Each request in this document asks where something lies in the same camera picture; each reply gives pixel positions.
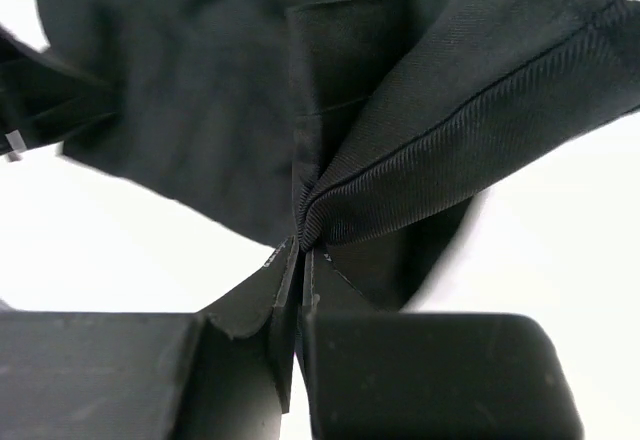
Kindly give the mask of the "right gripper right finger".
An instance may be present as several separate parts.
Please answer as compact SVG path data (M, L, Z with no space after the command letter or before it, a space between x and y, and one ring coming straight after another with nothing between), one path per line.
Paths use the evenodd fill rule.
M304 372L317 439L580 439L556 349L533 319L374 309L306 255Z

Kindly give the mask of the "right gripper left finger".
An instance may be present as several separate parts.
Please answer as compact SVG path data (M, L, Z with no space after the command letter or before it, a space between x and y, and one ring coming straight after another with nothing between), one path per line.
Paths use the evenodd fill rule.
M286 240L196 313L3 313L2 437L278 438L298 252Z

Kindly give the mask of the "black pleated skirt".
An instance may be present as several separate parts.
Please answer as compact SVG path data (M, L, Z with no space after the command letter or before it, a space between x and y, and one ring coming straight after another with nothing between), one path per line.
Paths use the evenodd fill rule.
M37 0L1 35L1 150L60 144L380 310L475 195L639 107L633 0Z

